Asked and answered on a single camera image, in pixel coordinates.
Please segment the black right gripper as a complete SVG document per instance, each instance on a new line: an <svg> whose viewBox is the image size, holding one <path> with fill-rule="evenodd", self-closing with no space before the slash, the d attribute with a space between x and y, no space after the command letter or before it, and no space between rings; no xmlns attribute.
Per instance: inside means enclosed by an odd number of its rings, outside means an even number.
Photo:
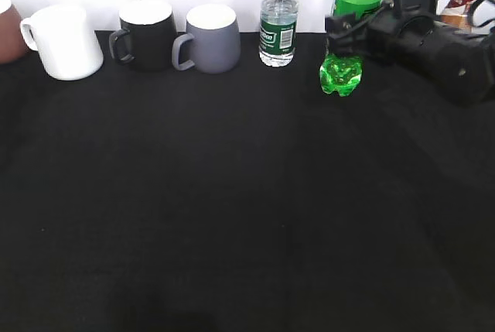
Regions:
<svg viewBox="0 0 495 332"><path fill-rule="evenodd" d="M425 13L391 10L325 18L326 48L338 57L366 56L409 69L463 107L494 100L494 35L476 34ZM367 34L367 41L362 37Z"/></svg>

